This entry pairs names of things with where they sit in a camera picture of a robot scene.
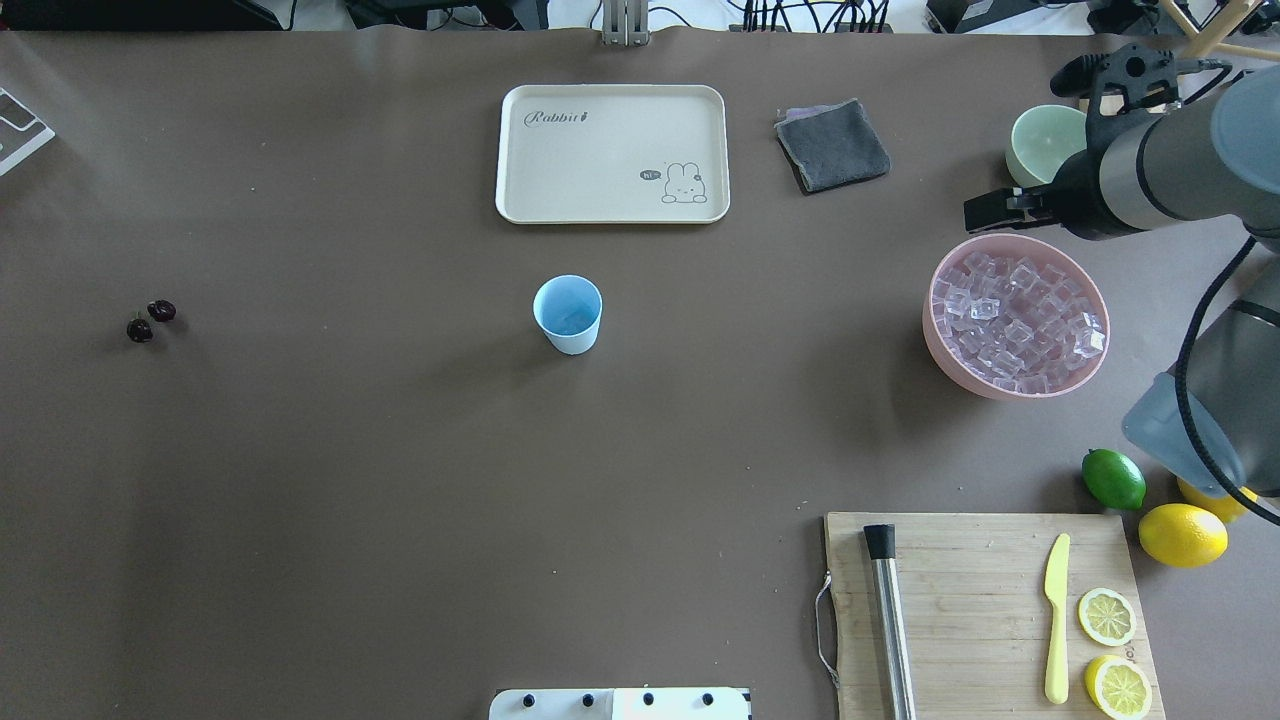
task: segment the stainless steel tube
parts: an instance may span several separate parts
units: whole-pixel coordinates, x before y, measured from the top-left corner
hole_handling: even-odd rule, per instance
[[[902,596],[897,587],[893,525],[867,525],[863,532],[867,536],[867,551],[870,553],[876,574],[890,694],[893,698],[893,720],[915,720],[911,664],[906,652],[906,624],[902,620]]]

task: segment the pink bowl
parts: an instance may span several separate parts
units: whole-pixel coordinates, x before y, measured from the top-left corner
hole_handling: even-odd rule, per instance
[[[1084,290],[1084,295],[1097,309],[1098,320],[1102,323],[1102,332],[1107,336],[1106,345],[1100,355],[1091,357],[1088,364],[1071,373],[1068,378],[1066,386],[1061,389],[1044,395],[1027,395],[998,388],[966,368],[959,357],[951,354],[951,350],[947,348],[946,342],[943,342],[942,336],[938,333],[938,327],[934,323],[936,318],[933,316],[933,283],[936,283],[938,275],[945,273],[948,268],[959,265],[965,258],[969,256],[970,252],[979,250],[993,256],[1005,255],[1012,258],[1029,258],[1039,265],[1052,263]],[[1089,378],[1092,378],[1093,374],[1098,372],[1098,368],[1102,366],[1102,360],[1107,356],[1107,350],[1111,348],[1111,318],[1107,315],[1107,305],[1102,301],[1102,293],[1098,292],[1098,286],[1093,282],[1093,278],[1091,278],[1083,268],[1076,265],[1075,260],[1071,260],[1066,256],[1066,254],[1052,245],[1012,233],[982,234],[961,242],[951,252],[947,252],[947,256],[943,258],[942,261],[938,263],[937,269],[933,270],[933,277],[929,278],[929,287],[924,290],[923,324],[924,345],[929,347],[929,355],[933,356],[933,361],[938,364],[938,368],[941,368],[942,372],[960,387],[975,395],[991,397],[993,400],[1043,400],[1047,397],[1066,395],[1089,382]]]

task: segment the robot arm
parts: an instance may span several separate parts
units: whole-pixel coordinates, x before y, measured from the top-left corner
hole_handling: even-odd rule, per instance
[[[1178,72],[1201,69],[1206,61],[1179,61],[1138,45],[1068,64],[1051,87],[1060,96],[1089,94],[1085,150],[1069,158],[1048,184],[1002,188],[965,202],[969,232],[1060,223],[1076,236],[1103,240],[1235,215],[1253,238],[1280,252],[1280,67],[1180,106]],[[1103,117],[1102,96],[1112,94],[1124,96],[1123,109]],[[1175,109],[1143,111],[1153,104]],[[1248,484],[1260,496],[1280,498],[1280,442],[1274,436],[1280,416],[1280,260],[1197,340],[1208,301],[1252,243],[1213,281],[1178,363],[1129,411],[1124,433],[1202,491],[1226,491],[1280,524],[1280,515],[1239,495],[1239,486]]]
[[[1176,100],[1178,72],[1201,69],[1180,63],[1187,61],[1129,45],[1064,68],[1053,78],[1055,92],[1073,95],[1091,86],[1088,147],[1048,184],[997,190],[965,202],[969,232],[1061,223],[1074,234],[1102,240],[1236,215],[1280,251],[1280,67],[1164,115],[1143,111],[1152,94]],[[1124,95],[1125,110],[1103,117],[1100,101],[1115,92]]]

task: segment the blue cup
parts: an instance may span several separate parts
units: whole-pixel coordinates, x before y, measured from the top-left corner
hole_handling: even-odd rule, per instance
[[[595,345],[603,310],[600,291],[579,275],[552,278],[534,295],[538,327],[564,355],[581,355]]]

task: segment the yellow knife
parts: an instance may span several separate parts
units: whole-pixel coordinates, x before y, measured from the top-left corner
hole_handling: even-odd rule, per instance
[[[1053,606],[1048,661],[1044,664],[1044,697],[1053,705],[1066,702],[1066,557],[1070,552],[1071,536],[1057,536],[1044,566],[1044,597]]]

